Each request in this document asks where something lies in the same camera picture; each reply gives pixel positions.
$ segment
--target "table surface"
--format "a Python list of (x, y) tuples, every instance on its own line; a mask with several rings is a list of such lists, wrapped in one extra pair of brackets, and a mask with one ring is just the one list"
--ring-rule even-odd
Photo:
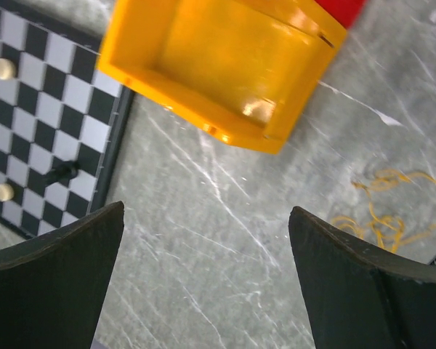
[[(23, 0), (103, 35), (113, 0)], [(138, 96), (110, 201), (126, 229), (96, 338), (109, 348), (313, 348), (288, 239), (302, 206), (369, 219), (351, 180), (436, 177), (436, 0), (370, 0), (278, 156), (227, 147)], [(408, 234), (436, 222), (436, 185), (374, 196)], [(17, 241), (0, 227), (0, 244)], [(436, 231), (398, 254), (436, 255)]]

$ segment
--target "black pawn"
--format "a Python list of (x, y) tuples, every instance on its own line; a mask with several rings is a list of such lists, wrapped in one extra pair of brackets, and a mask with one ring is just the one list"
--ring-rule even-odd
[(79, 173), (79, 165), (75, 161), (65, 161), (50, 170), (45, 175), (45, 185), (59, 182), (61, 180), (72, 180), (76, 178)]

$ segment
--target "chessboard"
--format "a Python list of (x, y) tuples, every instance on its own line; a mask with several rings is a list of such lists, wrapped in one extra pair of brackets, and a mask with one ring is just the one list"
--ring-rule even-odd
[[(100, 40), (11, 0), (0, 1), (0, 222), (26, 238), (65, 226), (105, 204), (134, 93), (95, 68)], [(46, 185), (65, 161), (71, 180)]]

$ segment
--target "white pawn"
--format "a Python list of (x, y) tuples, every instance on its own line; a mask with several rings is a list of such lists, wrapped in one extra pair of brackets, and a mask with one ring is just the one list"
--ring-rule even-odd
[(10, 60), (0, 58), (0, 80), (10, 80), (15, 77), (15, 65)]
[(11, 185), (8, 184), (0, 184), (0, 201), (8, 201), (13, 198), (15, 192)]

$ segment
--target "orange tray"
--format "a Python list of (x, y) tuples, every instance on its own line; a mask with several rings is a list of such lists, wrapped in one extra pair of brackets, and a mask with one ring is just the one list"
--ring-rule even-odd
[(118, 0), (98, 68), (224, 143), (277, 153), (346, 33), (313, 0)]

